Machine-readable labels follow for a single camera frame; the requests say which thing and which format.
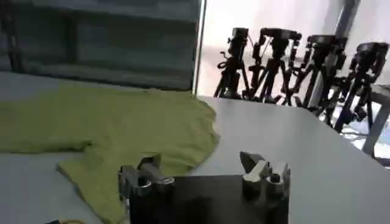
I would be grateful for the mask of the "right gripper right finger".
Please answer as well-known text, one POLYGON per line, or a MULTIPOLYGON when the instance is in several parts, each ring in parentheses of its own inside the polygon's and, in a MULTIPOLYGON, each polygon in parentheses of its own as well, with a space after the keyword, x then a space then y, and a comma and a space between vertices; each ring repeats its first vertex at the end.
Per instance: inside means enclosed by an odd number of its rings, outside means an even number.
POLYGON ((288 163, 274 165, 260 154, 241 151, 243 195, 245 198, 259 198, 265 193, 268 198, 285 198, 290 192, 290 168, 288 163))

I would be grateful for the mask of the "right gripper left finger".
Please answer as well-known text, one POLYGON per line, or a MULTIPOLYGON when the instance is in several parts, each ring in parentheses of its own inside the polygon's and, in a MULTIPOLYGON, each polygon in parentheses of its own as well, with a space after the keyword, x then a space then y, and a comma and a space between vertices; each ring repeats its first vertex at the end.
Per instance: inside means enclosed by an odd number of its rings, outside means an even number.
POLYGON ((152 193, 163 194, 170 190, 175 178, 161 170, 161 154, 144 157, 140 163, 121 166, 118 171, 118 191, 122 198, 145 197, 152 193))

